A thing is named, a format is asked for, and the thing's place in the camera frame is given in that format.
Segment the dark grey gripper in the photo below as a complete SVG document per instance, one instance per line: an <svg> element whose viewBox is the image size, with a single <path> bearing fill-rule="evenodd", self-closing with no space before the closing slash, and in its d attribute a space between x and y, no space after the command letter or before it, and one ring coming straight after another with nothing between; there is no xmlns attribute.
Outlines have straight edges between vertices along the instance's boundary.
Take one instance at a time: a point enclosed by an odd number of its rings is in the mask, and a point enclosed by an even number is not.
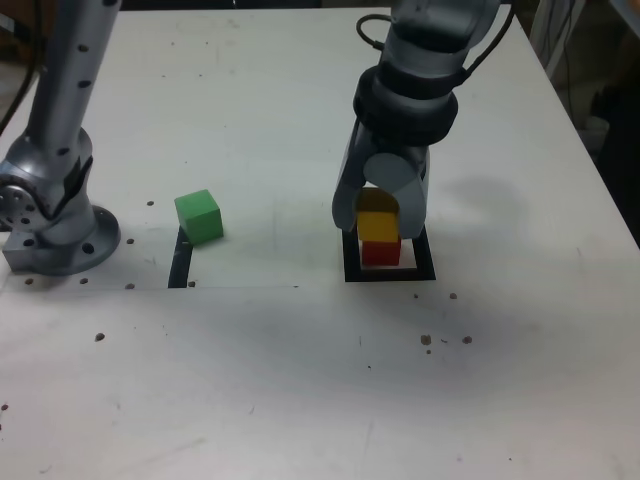
<svg viewBox="0 0 640 480"><path fill-rule="evenodd" d="M366 179L397 202L399 235L417 238L425 226L429 168L428 146L390 142L355 122L332 200L336 227L352 230L357 199Z"/></svg>

